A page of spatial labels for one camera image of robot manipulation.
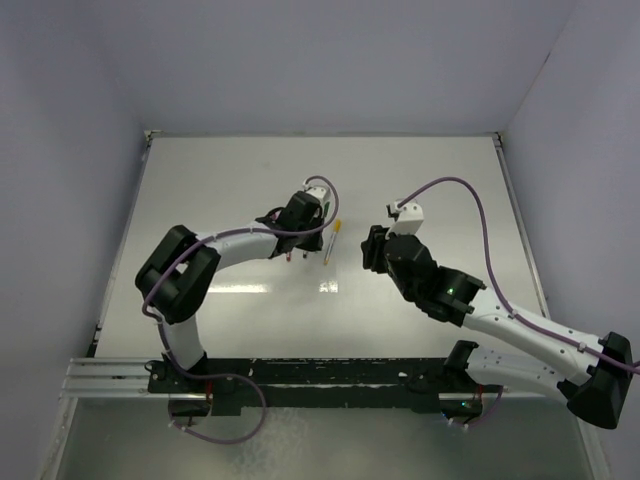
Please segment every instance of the purple cable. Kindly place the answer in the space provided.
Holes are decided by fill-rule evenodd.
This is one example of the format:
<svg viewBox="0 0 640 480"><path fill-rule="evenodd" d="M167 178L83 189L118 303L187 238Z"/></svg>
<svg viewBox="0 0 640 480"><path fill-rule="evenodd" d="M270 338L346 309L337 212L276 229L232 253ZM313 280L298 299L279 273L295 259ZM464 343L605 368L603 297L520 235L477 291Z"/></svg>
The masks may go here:
<svg viewBox="0 0 640 480"><path fill-rule="evenodd" d="M459 183L461 185L464 185L467 188L467 190L469 190L469 192L473 196L474 200L476 201L476 205L478 206L478 213L480 213L480 223L482 224L482 240L484 242L484 259L485 259L485 263L487 265L487 272L489 273L489 279L491 280L491 285L493 285L493 289L495 290L496 295L500 299L500 303L502 303L504 308L506 308L507 311L514 318L518 319L518 321L520 323L522 323L523 325L529 327L530 329L535 330L536 332L541 333L542 335L545 335L547 337L550 337L550 338L553 338L553 339L558 340L560 342L566 343L567 345L571 345L572 347L580 348L580 342L577 342L577 341L575 341L575 340L573 340L571 338L565 337L563 335L559 335L559 334L557 334L555 332L547 330L546 328L542 328L542 327L536 325L535 323L527 320L522 315L520 315L519 313L514 311L514 308L511 306L511 304L507 300L507 297L504 295L504 293L502 292L502 289L498 285L498 281L496 280L496 276L495 276L495 273L493 271L493 266L491 264L491 256L489 255L489 232L488 232L488 229L487 229L487 219L486 219L486 216L485 216L484 207L482 206L482 202L480 201L480 196L478 195L478 192L476 192L476 190L466 180L463 180L463 179L458 178L458 177L437 178L436 180L433 180L432 182L429 182L426 185L420 187L418 190L413 192L407 198L402 200L398 204L398 207L399 208L403 207L404 205L406 205L408 202L410 202L411 200L416 198L418 195L420 195L425 190L428 190L431 187L434 187L434 186L436 186L436 185L438 185L440 183L443 183L443 182L455 182L455 183ZM621 370L624 370L626 372L632 373L634 375L640 375L640 362L636 362L634 364L627 365L626 363L619 362L619 361L611 358L608 355L605 355L605 354L603 354L601 352L598 352L598 351L594 350L591 347L586 347L584 349L584 351L589 353L589 354L591 354L591 355L593 355L594 357L599 358L600 360L603 360L603 361L605 361L607 363L610 363L611 365L613 365L615 367L620 368Z"/></svg>
<svg viewBox="0 0 640 480"><path fill-rule="evenodd" d="M238 438L233 438L233 439L222 439L222 438L213 438L213 437L208 437L206 435L203 435L201 433L198 433L190 428L187 428L184 425L179 424L178 422L176 422L173 417L171 416L171 414L169 414L169 419L171 420L171 424L182 430L185 433L188 433L189 435L192 435L194 437L197 437L201 440L204 440L206 442L210 442L210 443L215 443L215 444L219 444L219 445L233 445L236 443L242 443L245 442L247 440L249 440L250 438L252 438L253 436L255 436L256 433L258 433L258 431L262 428L262 425L264 424L264 421L267 417L267 400L264 397L264 394L262 393L262 390L260 390L260 387L250 378L247 378L245 376L242 375L238 375L236 373L217 373L215 375L194 375L192 373L189 373L188 371L186 371L184 368L182 368L180 366L180 364L178 363L178 360L176 359L176 357L173 355L173 353L171 352L171 348L169 346L169 342L167 340L167 336L164 332L164 329L162 328L162 317L154 312L152 312L151 310L149 310L149 307L151 305L151 301L153 300L153 297L155 296L155 294L158 292L158 289L160 288L160 286L162 285L162 283L169 278L169 275L171 275L171 273L173 271L175 271L175 269L178 267L178 265L180 265L186 258L189 257L189 255L191 255L195 250L197 250L198 248L200 248L203 245L206 245L207 243L216 241L220 238L226 238L226 237L230 237L232 235L239 235L239 234L243 234L243 233L268 233L271 235L279 235L279 236L284 236L284 237L297 237L300 235L313 235L314 233L318 233L321 232L322 230L324 230L325 228L327 228L329 225L331 225L331 223L335 220L336 215L338 214L338 209L340 208L340 197L338 197L338 191L336 190L336 187L333 185L333 183L331 183L331 181L326 178L323 177L322 175L313 175L309 178L307 178L305 180L305 183L311 181L311 180L321 180L322 182L326 183L329 188L331 189L331 193L333 194L334 198L335 198L335 207L333 208L333 212L331 213L331 217L329 218L329 220L327 220L324 224L320 225L319 227L313 228L311 230L305 230L302 232L287 232L284 230L272 230L270 228L250 228L250 227L244 227L244 228L236 228L233 230L226 230L224 232L221 232L217 235L211 235L205 239L202 240L198 240L196 243L194 243L193 245L191 245L189 248L187 248L182 254L180 254L178 256L178 258L176 258L176 260L169 265L169 268L167 268L167 270L160 276L160 278L158 279L158 281L156 282L156 284L153 286L153 288L151 288L151 291L149 291L149 294L145 297L143 303L142 303L142 314L153 318L156 322L157 322L157 326L158 326L158 333L160 334L160 340L162 341L162 345L166 351L167 357L169 358L169 360L171 361L171 364L173 365L173 367L176 369L176 371L178 373L180 373L181 375L183 375L186 378L190 378L192 380L217 380L217 379L221 379L221 378L227 378L227 377L231 377L231 378L235 378L238 379L244 383L246 383L247 385L249 385L251 388L253 388L256 393L258 394L258 396L260 397L260 403L262 406L262 412L260 414L260 420L258 421L258 424L256 425L256 427L251 430L249 433L247 433L246 435L243 435L242 437L238 437Z"/></svg>

